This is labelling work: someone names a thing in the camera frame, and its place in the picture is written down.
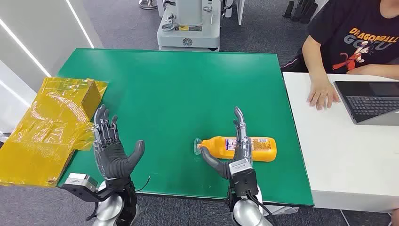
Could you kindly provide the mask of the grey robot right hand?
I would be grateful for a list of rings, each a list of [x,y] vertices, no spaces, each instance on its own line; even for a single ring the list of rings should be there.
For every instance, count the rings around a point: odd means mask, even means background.
[[[233,120],[236,125],[236,146],[234,151],[234,157],[230,161],[222,162],[218,158],[211,155],[209,149],[205,145],[198,146],[198,150],[201,151],[203,159],[206,163],[211,166],[216,172],[224,179],[231,178],[231,169],[236,167],[230,167],[231,164],[238,162],[241,163],[241,159],[246,159],[244,164],[245,169],[250,167],[252,169],[252,141],[247,136],[247,128],[244,120],[244,116],[239,107],[235,107],[234,113],[237,117]]]

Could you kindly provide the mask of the person's right hand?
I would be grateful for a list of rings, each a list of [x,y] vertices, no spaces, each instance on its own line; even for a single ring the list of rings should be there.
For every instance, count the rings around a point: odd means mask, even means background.
[[[331,108],[332,104],[339,103],[339,95],[328,78],[311,79],[311,90],[307,102],[310,106],[321,110],[323,107]]]

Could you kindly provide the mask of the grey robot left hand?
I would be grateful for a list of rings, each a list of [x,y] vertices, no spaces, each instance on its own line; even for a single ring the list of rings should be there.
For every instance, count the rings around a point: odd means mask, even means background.
[[[145,142],[138,140],[132,154],[126,155],[117,119],[117,115],[109,118],[109,109],[105,105],[101,105],[94,115],[93,149],[99,172],[106,180],[130,177],[145,151]]]

